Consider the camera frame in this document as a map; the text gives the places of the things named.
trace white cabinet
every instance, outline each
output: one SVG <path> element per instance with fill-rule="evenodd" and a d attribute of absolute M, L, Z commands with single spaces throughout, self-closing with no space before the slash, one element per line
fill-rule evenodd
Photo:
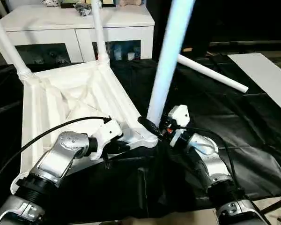
<path fill-rule="evenodd" d="M 112 49 L 109 49 L 108 42 L 125 42 L 139 40 L 140 58 L 152 58 L 154 32 L 153 26 L 104 28 L 103 30 L 105 42 L 107 42 L 107 52 L 109 54 L 112 54 L 112 52 L 110 53 L 110 50 L 112 51 Z M 76 30 L 76 34 L 80 45 L 83 61 L 95 60 L 96 52 L 94 51 L 94 43 L 97 41 L 95 29 L 79 29 Z"/>
<path fill-rule="evenodd" d="M 155 23 L 145 5 L 102 8 L 100 17 L 111 59 L 114 48 L 122 48 L 122 59 L 128 53 L 137 59 L 152 58 Z M 1 24 L 27 64 L 52 63 L 59 53 L 61 61 L 73 63 L 96 58 L 93 17 L 81 17 L 73 8 L 19 6 L 3 17 Z M 10 64 L 1 43 L 0 52 Z"/>
<path fill-rule="evenodd" d="M 70 61 L 82 62 L 81 51 L 79 48 L 75 30 L 73 29 L 16 31 L 7 32 L 7 35 L 10 38 L 12 44 L 16 46 L 18 51 L 18 47 L 22 45 L 64 44 Z M 5 59 L 6 63 L 12 64 L 1 43 L 0 52 L 3 58 Z"/>

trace light blue tube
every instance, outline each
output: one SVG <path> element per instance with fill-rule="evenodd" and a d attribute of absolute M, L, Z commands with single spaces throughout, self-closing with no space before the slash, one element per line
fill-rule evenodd
<path fill-rule="evenodd" d="M 157 126 L 163 113 L 194 3 L 195 0 L 172 2 L 147 115 L 147 119 Z"/>

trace floor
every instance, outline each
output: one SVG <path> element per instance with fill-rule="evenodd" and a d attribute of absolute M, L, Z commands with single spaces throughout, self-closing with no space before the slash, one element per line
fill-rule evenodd
<path fill-rule="evenodd" d="M 260 208 L 264 209 L 265 207 L 281 200 L 281 197 L 276 198 L 267 198 L 259 201 L 255 201 L 255 204 Z M 272 225 L 280 225 L 281 223 L 277 218 L 281 217 L 281 208 L 268 213 L 266 215 L 267 219 Z M 90 223 L 83 225 L 111 225 L 113 223 Z M 171 213 L 163 218 L 159 219 L 135 219 L 128 218 L 122 221 L 123 225 L 217 225 L 218 221 L 216 218 L 215 210 L 200 210 L 187 213 Z"/>

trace white cylindrical rod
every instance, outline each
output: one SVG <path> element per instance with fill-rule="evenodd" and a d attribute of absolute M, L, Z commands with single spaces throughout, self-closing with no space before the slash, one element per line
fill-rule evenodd
<path fill-rule="evenodd" d="M 16 50 L 15 46 L 11 44 L 5 30 L 3 29 L 0 23 L 0 42 L 4 47 L 5 51 L 7 52 L 10 60 L 12 61 L 13 65 L 17 70 L 17 74 L 21 80 L 26 79 L 32 76 L 32 72 L 28 67 L 25 65 L 24 61 L 20 57 L 20 54 Z"/>
<path fill-rule="evenodd" d="M 219 82 L 222 82 L 236 90 L 241 91 L 242 93 L 245 93 L 249 88 L 247 86 L 244 86 L 243 84 L 236 82 L 222 74 L 219 74 L 218 72 L 215 72 L 183 55 L 178 55 L 178 60 L 179 63 L 181 63 L 182 65 L 185 65 L 191 69 L 194 69 L 206 76 L 209 76 Z"/>
<path fill-rule="evenodd" d="M 173 0 L 147 119 L 159 125 L 195 0 Z"/>
<path fill-rule="evenodd" d="M 92 0 L 91 5 L 92 5 L 94 25 L 96 29 L 98 61 L 103 63 L 109 62 L 109 57 L 106 51 L 106 45 L 104 40 L 103 26 L 100 18 L 100 8 L 99 8 L 98 0 Z"/>

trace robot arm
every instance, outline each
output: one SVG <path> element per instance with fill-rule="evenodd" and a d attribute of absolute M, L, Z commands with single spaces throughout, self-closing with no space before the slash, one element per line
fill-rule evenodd
<path fill-rule="evenodd" d="M 179 127 L 186 127 L 190 122 L 188 109 L 185 105 L 175 106 L 170 111 L 169 120 Z M 171 135 L 170 145 L 184 150 L 195 150 L 199 159 L 201 176 L 210 201 L 216 208 L 216 215 L 221 225 L 266 225 L 267 219 L 255 205 L 246 198 L 230 175 L 225 163 L 219 156 L 216 143 L 209 137 L 197 133 L 188 133 L 185 129 L 176 129 Z"/>
<path fill-rule="evenodd" d="M 30 224 L 42 221 L 50 199 L 68 173 L 74 159 L 100 158 L 111 139 L 122 135 L 115 120 L 101 126 L 91 137 L 73 131 L 61 133 L 53 147 L 43 154 L 29 175 L 0 208 L 0 224 Z"/>

